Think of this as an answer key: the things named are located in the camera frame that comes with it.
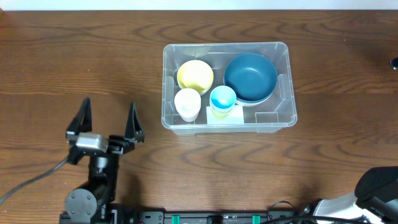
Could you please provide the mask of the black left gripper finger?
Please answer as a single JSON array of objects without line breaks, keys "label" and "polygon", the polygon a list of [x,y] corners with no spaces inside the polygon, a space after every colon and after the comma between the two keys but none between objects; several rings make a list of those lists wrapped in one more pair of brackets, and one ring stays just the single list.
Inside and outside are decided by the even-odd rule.
[{"label": "black left gripper finger", "polygon": [[85,98],[72,122],[69,124],[66,134],[80,134],[92,131],[91,101]]},{"label": "black left gripper finger", "polygon": [[128,141],[143,141],[145,139],[144,129],[139,120],[135,103],[131,103],[129,109],[124,138]]}]

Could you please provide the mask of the cream white cup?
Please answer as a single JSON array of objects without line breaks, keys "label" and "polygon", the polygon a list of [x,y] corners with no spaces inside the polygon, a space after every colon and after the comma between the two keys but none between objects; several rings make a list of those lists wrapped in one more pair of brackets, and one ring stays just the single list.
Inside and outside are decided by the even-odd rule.
[{"label": "cream white cup", "polygon": [[201,109],[201,96],[191,88],[180,90],[174,98],[178,114],[186,122],[193,122],[197,119]]}]

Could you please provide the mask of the yellow small bowl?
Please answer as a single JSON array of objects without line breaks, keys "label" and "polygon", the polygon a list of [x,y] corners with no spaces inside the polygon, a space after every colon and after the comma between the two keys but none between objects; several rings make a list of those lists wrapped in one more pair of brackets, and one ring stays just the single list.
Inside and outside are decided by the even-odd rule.
[{"label": "yellow small bowl", "polygon": [[204,95],[212,86],[214,73],[204,61],[189,60],[177,71],[177,83],[181,89],[191,88]]}]

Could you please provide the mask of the yellow cup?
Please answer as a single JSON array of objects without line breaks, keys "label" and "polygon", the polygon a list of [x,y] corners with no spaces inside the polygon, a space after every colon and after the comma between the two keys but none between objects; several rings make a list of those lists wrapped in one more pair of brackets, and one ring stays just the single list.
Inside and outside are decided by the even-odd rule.
[{"label": "yellow cup", "polygon": [[213,114],[213,116],[216,119],[225,119],[231,112],[232,112],[232,109],[230,109],[227,112],[221,113],[221,112],[215,110],[214,108],[211,108],[211,113]]}]

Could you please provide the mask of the light blue cup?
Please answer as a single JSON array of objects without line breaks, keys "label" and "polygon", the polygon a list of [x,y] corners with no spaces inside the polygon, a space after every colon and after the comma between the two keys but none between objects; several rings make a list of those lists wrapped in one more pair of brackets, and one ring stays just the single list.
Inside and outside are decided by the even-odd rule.
[{"label": "light blue cup", "polygon": [[218,86],[210,93],[210,106],[218,113],[228,113],[236,103],[236,93],[228,86]]}]

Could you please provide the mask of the beige large bowl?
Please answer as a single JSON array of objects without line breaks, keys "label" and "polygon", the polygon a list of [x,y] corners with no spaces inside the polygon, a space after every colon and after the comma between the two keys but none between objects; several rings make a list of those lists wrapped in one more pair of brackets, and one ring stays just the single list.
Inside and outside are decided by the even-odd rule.
[{"label": "beige large bowl", "polygon": [[243,96],[238,95],[236,97],[236,103],[241,106],[257,106],[260,105],[261,103],[267,101],[272,95],[267,95],[267,96],[262,96],[262,95],[256,95],[256,96],[250,96],[248,98],[243,98]]}]

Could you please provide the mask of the dark blue bowl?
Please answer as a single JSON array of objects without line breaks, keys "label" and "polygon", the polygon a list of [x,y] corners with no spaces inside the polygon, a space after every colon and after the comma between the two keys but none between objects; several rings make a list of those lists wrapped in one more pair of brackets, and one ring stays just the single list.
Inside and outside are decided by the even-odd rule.
[{"label": "dark blue bowl", "polygon": [[237,100],[242,103],[256,104],[267,100],[274,92],[275,85],[250,84],[237,85],[233,88]]},{"label": "dark blue bowl", "polygon": [[277,86],[278,74],[274,64],[259,54],[241,54],[232,59],[224,71],[224,85],[263,84]]}]

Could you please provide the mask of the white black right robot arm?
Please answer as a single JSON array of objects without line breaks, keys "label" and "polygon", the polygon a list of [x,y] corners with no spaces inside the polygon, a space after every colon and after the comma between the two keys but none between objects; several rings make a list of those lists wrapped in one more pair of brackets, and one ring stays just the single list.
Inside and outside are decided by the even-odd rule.
[{"label": "white black right robot arm", "polygon": [[319,201],[310,214],[327,217],[319,223],[339,219],[365,223],[397,224],[397,167],[374,167],[358,181],[352,194]]}]

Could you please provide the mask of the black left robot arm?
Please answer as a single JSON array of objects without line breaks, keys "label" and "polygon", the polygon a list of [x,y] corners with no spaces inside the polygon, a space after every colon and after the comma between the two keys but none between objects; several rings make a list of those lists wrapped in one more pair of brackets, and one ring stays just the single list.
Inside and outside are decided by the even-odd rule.
[{"label": "black left robot arm", "polygon": [[88,180],[72,190],[65,201],[60,223],[138,223],[134,210],[115,204],[119,158],[145,139],[137,107],[131,103],[124,135],[104,137],[92,133],[90,99],[83,100],[69,124],[65,137],[69,143],[66,162],[77,165],[88,156]]}]

